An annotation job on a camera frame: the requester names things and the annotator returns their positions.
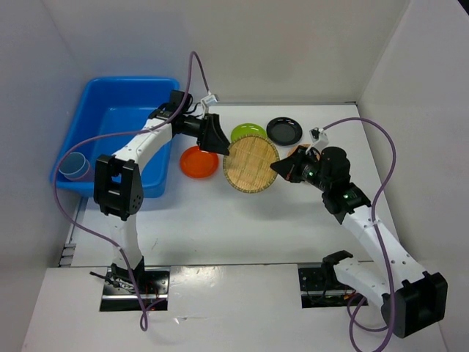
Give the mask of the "green-rimmed bamboo tray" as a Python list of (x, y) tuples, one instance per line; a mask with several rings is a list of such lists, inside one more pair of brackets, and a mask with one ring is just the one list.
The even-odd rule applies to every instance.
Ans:
[(229, 145), (229, 155), (223, 158), (223, 173), (234, 189), (256, 194), (269, 188), (277, 178), (270, 165), (279, 161), (276, 146), (267, 138), (249, 134)]

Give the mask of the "pink plastic cup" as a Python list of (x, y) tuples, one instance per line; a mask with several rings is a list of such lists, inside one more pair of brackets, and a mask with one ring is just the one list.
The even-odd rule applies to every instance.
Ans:
[(83, 160), (83, 165), (79, 169), (65, 177), (73, 182), (93, 182), (95, 179), (95, 172), (90, 162), (85, 158)]

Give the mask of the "blue plastic cup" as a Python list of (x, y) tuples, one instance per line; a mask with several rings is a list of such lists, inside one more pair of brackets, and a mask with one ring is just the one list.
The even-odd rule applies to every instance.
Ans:
[(75, 172), (83, 165), (83, 160), (86, 157), (79, 152), (70, 153), (61, 163), (59, 167), (59, 172), (65, 177)]

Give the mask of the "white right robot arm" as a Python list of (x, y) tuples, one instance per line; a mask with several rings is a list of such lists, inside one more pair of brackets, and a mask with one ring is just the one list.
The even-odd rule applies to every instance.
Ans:
[(414, 260), (381, 220), (369, 198), (351, 182), (350, 162), (339, 147), (322, 152), (298, 147), (271, 169), (291, 183), (308, 183), (322, 192), (328, 212), (349, 230), (381, 271), (376, 275), (349, 252), (324, 257), (321, 279), (329, 288), (346, 285), (380, 309), (395, 336), (407, 337), (441, 321), (446, 312), (448, 283)]

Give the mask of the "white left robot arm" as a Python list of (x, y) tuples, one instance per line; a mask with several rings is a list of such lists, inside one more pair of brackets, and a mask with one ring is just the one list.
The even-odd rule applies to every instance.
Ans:
[(100, 155), (95, 163), (94, 201), (111, 230), (114, 248), (111, 278), (129, 293), (146, 284), (144, 256), (136, 230), (136, 214), (144, 200), (141, 173), (153, 156), (177, 134), (196, 138), (199, 149), (218, 155), (229, 154), (229, 140), (221, 129), (218, 114), (209, 107), (218, 101), (208, 93), (202, 98), (202, 117), (188, 113), (191, 95), (173, 90), (169, 102), (152, 111), (144, 126), (113, 155)]

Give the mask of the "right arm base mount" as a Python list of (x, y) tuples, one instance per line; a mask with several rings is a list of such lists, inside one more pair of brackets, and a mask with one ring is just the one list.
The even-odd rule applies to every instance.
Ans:
[(353, 298), (356, 306), (362, 296), (341, 283), (327, 284), (320, 263), (298, 264), (302, 308), (345, 307)]

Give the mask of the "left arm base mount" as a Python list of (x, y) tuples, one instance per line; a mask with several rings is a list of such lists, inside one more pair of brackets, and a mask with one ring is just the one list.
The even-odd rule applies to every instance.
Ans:
[[(111, 268), (107, 268), (106, 275), (97, 275), (104, 280), (100, 302), (101, 312), (139, 311), (140, 306), (133, 286), (127, 282), (120, 282), (112, 276)], [(152, 311), (166, 311), (169, 296), (170, 267), (147, 266), (143, 275), (143, 282), (139, 283), (144, 306), (148, 307), (157, 302), (150, 309)]]

